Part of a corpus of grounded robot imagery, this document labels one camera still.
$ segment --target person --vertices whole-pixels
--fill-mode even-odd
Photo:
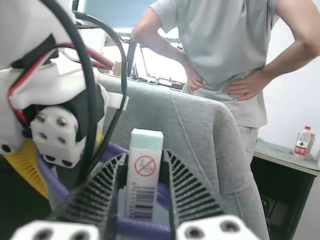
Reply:
[[[282,18],[294,43],[266,64],[271,29]],[[184,52],[158,34],[177,27]],[[263,89],[320,55],[320,14],[311,0],[158,0],[132,37],[185,69],[184,93],[224,103],[251,162],[267,124]]]

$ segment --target man's hand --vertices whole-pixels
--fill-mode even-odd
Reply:
[[[202,77],[198,74],[194,66],[191,64],[191,62],[187,61],[187,63],[184,64],[183,67],[188,78],[187,88],[189,93],[193,94],[194,91],[203,88],[204,81]]]
[[[244,79],[231,81],[224,91],[230,95],[241,95],[236,101],[248,100],[260,93],[272,78],[265,75],[261,69],[254,71]]]

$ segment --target white wall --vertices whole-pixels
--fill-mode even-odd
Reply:
[[[314,3],[320,9],[320,0],[314,0]],[[290,29],[280,20],[271,34],[268,61],[278,56],[293,41]],[[296,72],[275,79],[264,90],[268,125],[260,129],[259,137],[293,148],[298,132],[302,131],[304,126],[311,126],[317,138],[312,154],[317,156],[320,150],[319,94],[320,57]],[[319,239],[319,203],[320,179],[316,179],[294,240]]]

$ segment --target red wire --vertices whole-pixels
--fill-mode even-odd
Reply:
[[[70,42],[64,42],[64,43],[61,43],[61,44],[58,44],[56,47],[59,48],[59,45],[69,45],[71,47],[74,47],[74,45]],[[100,62],[95,62],[94,64],[97,65],[97,66],[100,66],[100,67],[110,67],[112,68],[114,66],[114,63],[112,61],[110,61],[109,59],[105,58],[104,56],[101,56],[99,53],[91,50],[91,49],[87,49],[87,53],[90,54],[91,56],[94,56],[96,57],[97,59],[100,59],[101,61],[105,62],[107,65],[104,65]],[[26,116],[21,112],[19,111],[18,109],[15,109],[13,106],[12,106],[12,103],[10,102],[9,100],[9,97],[11,97],[13,95],[13,92],[19,87],[21,86],[21,84],[24,83],[24,81],[30,76],[30,74],[36,69],[36,67],[40,64],[40,62],[47,57],[47,54],[44,54],[42,57],[40,57],[35,63],[34,65],[32,65],[30,67],[30,69],[26,72],[25,75],[23,75],[19,80],[18,82],[12,86],[9,91],[8,91],[8,95],[7,95],[7,99],[8,99],[8,103],[9,103],[9,106],[12,108],[12,110],[15,112],[15,114],[25,123],[27,124],[28,123],[28,120],[26,118]]]
[[[59,45],[63,46],[63,45],[69,45],[70,47],[74,47],[74,45],[70,42],[63,42],[63,43],[60,43],[57,45],[57,47],[59,47]],[[87,48],[87,53],[90,54],[91,56],[94,56],[96,57],[97,59],[100,59],[101,61],[105,62],[106,63],[106,67],[110,67],[112,68],[115,64],[110,61],[109,59],[105,58],[104,56],[100,55],[98,52],[92,50],[92,49],[89,49]]]
[[[8,95],[7,95],[7,98],[8,98],[8,102],[9,102],[9,106],[13,109],[13,111],[17,114],[17,116],[26,124],[27,123],[27,118],[26,116],[21,112],[19,111],[18,109],[15,109],[12,104],[11,104],[11,101],[9,100],[9,97],[11,97],[13,95],[13,92],[14,90],[16,90],[21,84],[24,83],[24,81],[30,76],[30,74],[35,70],[35,68],[40,64],[40,62],[46,57],[47,55],[43,55],[42,57],[40,57],[34,65],[32,65],[30,67],[30,69],[28,70],[28,72],[23,75],[19,81],[9,89],[8,91]]]

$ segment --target red circle symbol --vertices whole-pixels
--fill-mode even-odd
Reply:
[[[134,168],[140,176],[149,177],[156,170],[156,162],[149,156],[141,156],[135,161]]]

